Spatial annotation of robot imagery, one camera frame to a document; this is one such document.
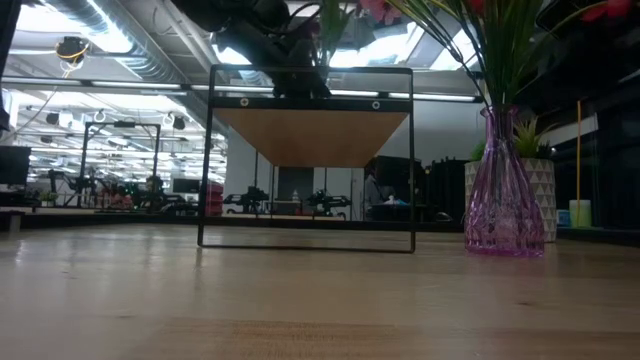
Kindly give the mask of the succulent in white patterned pot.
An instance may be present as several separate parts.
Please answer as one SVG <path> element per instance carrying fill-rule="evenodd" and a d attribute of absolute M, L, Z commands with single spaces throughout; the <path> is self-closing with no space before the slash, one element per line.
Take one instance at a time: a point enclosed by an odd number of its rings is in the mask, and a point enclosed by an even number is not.
<path fill-rule="evenodd" d="M 556 239 L 555 173 L 551 160 L 551 146 L 542 140 L 549 129 L 539 129 L 537 122 L 538 119 L 532 117 L 526 120 L 516 120 L 513 125 L 516 149 L 541 210 L 545 244 Z M 469 204 L 471 187 L 483 155 L 485 141 L 476 147 L 472 160 L 464 165 L 466 210 Z"/>

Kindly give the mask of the person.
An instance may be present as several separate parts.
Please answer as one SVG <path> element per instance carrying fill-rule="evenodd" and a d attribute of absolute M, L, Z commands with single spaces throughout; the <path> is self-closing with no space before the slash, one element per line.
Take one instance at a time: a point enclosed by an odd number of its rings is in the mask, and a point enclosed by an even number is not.
<path fill-rule="evenodd" d="M 364 184 L 364 208 L 365 219 L 372 221 L 372 210 L 374 205 L 384 204 L 392 196 L 395 196 L 392 186 L 379 185 L 377 181 L 377 168 L 372 165 L 367 170 L 367 177 Z"/>

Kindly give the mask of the purple glass vase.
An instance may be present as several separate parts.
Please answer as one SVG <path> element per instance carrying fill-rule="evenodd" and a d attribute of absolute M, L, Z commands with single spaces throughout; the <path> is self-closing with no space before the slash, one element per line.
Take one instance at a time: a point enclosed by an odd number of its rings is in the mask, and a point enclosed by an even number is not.
<path fill-rule="evenodd" d="M 483 255 L 539 257 L 544 224 L 516 149 L 515 107 L 487 107 L 486 141 L 464 217 L 465 248 Z"/>

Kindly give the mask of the background black metal frame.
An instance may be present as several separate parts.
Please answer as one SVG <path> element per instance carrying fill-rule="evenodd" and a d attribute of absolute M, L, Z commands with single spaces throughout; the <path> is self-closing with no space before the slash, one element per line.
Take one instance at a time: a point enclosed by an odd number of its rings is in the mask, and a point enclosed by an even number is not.
<path fill-rule="evenodd" d="M 99 135 L 101 131 L 105 127 L 115 127 L 115 128 L 154 128 L 156 130 L 155 136 L 151 137 L 151 139 L 155 140 L 155 148 L 153 153 L 153 167 L 152 167 L 152 175 L 157 175 L 157 167 L 158 167 L 158 159 L 159 159 L 159 148 L 160 148 L 160 135 L 161 135 L 161 126 L 159 124 L 145 124 L 145 123 L 136 123 L 135 121 L 125 121 L 125 120 L 117 120 L 117 121 L 105 121 L 105 122 L 97 122 L 97 121 L 89 121 L 85 123 L 85 130 L 83 134 L 83 144 L 81 148 L 81 165 L 79 178 L 76 180 L 76 196 L 79 198 L 84 193 L 84 188 L 86 186 L 90 186 L 90 184 L 85 179 L 85 168 L 86 168 L 86 158 L 88 152 L 88 143 L 95 136 Z M 77 200 L 77 207 L 81 207 L 81 199 Z"/>

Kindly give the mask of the black monitor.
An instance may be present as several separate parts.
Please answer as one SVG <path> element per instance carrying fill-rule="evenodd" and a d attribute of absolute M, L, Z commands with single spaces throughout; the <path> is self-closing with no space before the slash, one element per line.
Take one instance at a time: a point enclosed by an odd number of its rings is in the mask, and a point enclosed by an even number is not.
<path fill-rule="evenodd" d="M 25 185 L 30 156 L 30 147 L 0 146 L 0 184 Z"/>

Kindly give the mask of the black metal table frame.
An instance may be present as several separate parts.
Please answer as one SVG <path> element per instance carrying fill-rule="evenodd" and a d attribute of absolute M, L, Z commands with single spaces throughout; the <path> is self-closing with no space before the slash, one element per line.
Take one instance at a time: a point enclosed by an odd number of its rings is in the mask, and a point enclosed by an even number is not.
<path fill-rule="evenodd" d="M 79 227 L 94 225 L 123 224 L 161 224 L 161 225 L 198 225 L 228 227 L 262 227 L 292 228 L 319 230 L 354 230 L 354 231 L 410 231 L 433 233 L 461 233 L 463 228 L 452 223 L 416 223 L 408 222 L 345 222 L 334 220 L 301 220 L 301 219 L 255 219 L 208 217 L 203 220 L 197 217 L 173 217 L 164 215 L 100 213 L 82 214 L 28 214 L 18 211 L 0 211 L 0 232 L 10 229 L 12 217 L 20 219 L 20 228 L 47 229 L 63 227 Z M 640 230 L 610 230 L 595 228 L 559 228 L 558 239 L 575 240 L 589 243 L 618 245 L 640 249 Z"/>

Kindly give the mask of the red artificial flower stem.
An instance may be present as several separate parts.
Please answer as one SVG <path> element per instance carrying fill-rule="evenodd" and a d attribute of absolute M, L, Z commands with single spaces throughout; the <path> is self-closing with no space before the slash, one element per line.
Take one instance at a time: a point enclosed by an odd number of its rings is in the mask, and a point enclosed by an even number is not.
<path fill-rule="evenodd" d="M 640 68 L 640 0 L 448 0 L 492 104 L 548 108 Z"/>

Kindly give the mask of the wooden shelf black metal frame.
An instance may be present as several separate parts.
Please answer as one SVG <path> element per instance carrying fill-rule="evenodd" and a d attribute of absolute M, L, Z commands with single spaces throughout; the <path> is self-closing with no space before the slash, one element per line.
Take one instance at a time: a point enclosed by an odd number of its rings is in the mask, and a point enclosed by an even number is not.
<path fill-rule="evenodd" d="M 216 74 L 224 71 L 260 71 L 290 75 L 295 85 L 309 85 L 301 81 L 300 73 L 354 73 L 407 76 L 407 96 L 390 92 L 349 90 L 355 95 L 344 95 L 347 90 L 328 98 L 291 97 L 219 97 L 217 92 L 243 93 L 249 90 L 223 90 L 216 85 Z M 199 194 L 199 220 L 197 245 L 200 248 L 263 249 L 263 250 L 317 250 L 367 253 L 414 254 L 416 251 L 415 222 L 415 137 L 414 137 L 414 73 L 400 67 L 332 68 L 295 66 L 257 66 L 214 64 L 211 66 L 207 96 L 206 139 L 203 173 Z M 205 226 L 213 223 L 205 214 L 205 196 L 209 174 L 211 134 L 214 116 L 220 115 L 233 130 L 242 135 L 275 167 L 307 168 L 364 168 L 386 143 L 401 123 L 409 118 L 409 186 L 410 215 L 406 230 L 410 239 L 407 249 L 339 248 L 311 246 L 229 245 L 205 244 Z"/>

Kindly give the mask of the light green cup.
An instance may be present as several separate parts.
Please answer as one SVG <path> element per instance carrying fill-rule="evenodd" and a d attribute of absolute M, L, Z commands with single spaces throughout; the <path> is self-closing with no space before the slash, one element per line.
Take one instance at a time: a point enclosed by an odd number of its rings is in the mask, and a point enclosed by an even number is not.
<path fill-rule="evenodd" d="M 592 226 L 592 206 L 590 200 L 571 200 L 569 202 L 570 226 L 587 228 Z"/>

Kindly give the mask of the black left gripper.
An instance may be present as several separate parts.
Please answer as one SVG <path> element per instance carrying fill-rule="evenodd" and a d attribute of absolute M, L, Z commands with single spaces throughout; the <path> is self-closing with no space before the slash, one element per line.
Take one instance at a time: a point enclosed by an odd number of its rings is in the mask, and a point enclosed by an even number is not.
<path fill-rule="evenodd" d="M 253 27 L 241 27 L 235 45 L 238 52 L 271 79 L 276 98 L 331 96 L 320 73 L 312 70 L 312 42 L 309 39 L 266 35 Z"/>

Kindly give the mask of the red storage bins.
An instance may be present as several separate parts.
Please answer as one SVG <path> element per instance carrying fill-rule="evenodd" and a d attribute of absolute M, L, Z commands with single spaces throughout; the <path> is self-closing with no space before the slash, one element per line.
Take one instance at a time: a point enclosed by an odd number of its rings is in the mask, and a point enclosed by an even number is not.
<path fill-rule="evenodd" d="M 207 184 L 205 214 L 207 216 L 221 216 L 223 213 L 223 192 L 224 187 L 217 182 Z"/>

